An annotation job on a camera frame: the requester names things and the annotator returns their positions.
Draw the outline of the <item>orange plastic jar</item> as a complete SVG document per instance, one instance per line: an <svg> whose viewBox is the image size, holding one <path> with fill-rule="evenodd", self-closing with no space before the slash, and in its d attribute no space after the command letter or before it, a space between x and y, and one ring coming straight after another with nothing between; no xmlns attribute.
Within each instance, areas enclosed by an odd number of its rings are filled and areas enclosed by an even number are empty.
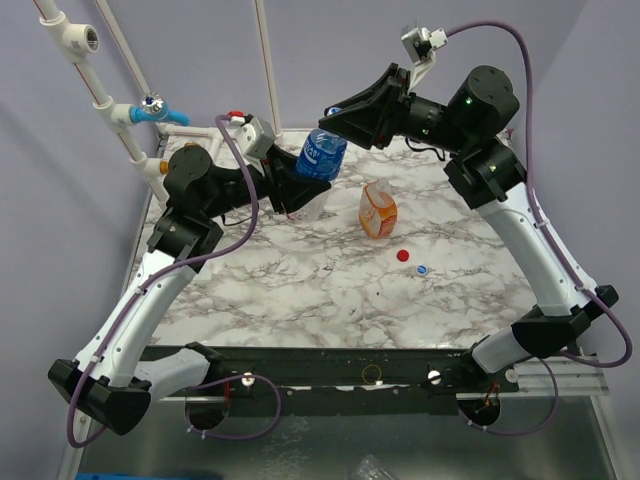
<svg viewBox="0 0 640 480"><path fill-rule="evenodd" d="M397 217L397 205L387 180L376 180L363 187L359 222L368 237L382 239L390 236L397 223Z"/></svg>

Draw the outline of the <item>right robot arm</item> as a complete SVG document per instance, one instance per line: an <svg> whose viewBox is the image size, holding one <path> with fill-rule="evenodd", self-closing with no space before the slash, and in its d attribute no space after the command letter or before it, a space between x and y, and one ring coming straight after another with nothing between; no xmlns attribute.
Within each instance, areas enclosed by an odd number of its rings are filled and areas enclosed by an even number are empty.
<svg viewBox="0 0 640 480"><path fill-rule="evenodd" d="M325 111L321 129L364 149L384 149L395 136L450 153L444 172L467 206L502 239L536 298L522 318L474 344L460 379L480 392L497 371L530 357L547 358L574 342L619 299L569 254L530 194L527 172L498 138L519 109L506 74L474 68L447 105L417 96L409 73L391 64L371 87Z"/></svg>

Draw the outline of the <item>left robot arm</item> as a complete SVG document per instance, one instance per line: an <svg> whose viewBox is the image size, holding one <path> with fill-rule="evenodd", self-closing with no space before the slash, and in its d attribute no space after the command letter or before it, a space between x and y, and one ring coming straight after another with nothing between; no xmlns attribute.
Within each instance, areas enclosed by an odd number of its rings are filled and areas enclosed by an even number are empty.
<svg viewBox="0 0 640 480"><path fill-rule="evenodd" d="M197 144L178 149L168 162L166 208L147 241L138 271L108 319L72 360L58 359L48 379L68 402L118 435L126 435L149 406L183 389L214 393L230 368L211 347L192 342L155 361L142 354L151 334L180 292L205 263L230 253L219 249L217 219L262 198L278 213L292 213L331 187L298 175L293 155L272 146L261 166L218 167Z"/></svg>

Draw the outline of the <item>blue label water bottle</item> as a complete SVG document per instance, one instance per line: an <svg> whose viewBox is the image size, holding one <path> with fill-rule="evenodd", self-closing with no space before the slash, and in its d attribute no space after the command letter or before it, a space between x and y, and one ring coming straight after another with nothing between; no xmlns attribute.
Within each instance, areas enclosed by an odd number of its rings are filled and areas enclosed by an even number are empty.
<svg viewBox="0 0 640 480"><path fill-rule="evenodd" d="M297 174L333 184L338 177L347 148L347 141L335 134L316 128L307 136L297 160ZM330 191L316 196L304 207L288 215L294 223L310 223L322 214Z"/></svg>

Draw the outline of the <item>red bottle cap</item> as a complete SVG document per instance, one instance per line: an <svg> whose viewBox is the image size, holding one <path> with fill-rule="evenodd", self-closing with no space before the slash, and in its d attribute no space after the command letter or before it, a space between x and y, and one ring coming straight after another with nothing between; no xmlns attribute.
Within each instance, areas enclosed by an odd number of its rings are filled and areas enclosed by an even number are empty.
<svg viewBox="0 0 640 480"><path fill-rule="evenodd" d="M410 258L410 254L407 250L401 249L397 252L397 259L400 262L406 262Z"/></svg>

